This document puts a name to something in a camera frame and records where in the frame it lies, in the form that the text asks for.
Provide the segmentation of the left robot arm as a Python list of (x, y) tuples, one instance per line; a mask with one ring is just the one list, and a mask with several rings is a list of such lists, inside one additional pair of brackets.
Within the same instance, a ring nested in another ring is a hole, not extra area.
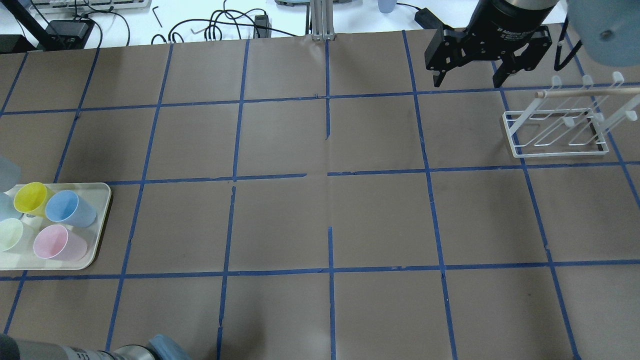
[(50, 342), (26, 341), (2, 333), (2, 360), (191, 360), (171, 337), (158, 334), (146, 345), (128, 344), (116, 350), (91, 350)]

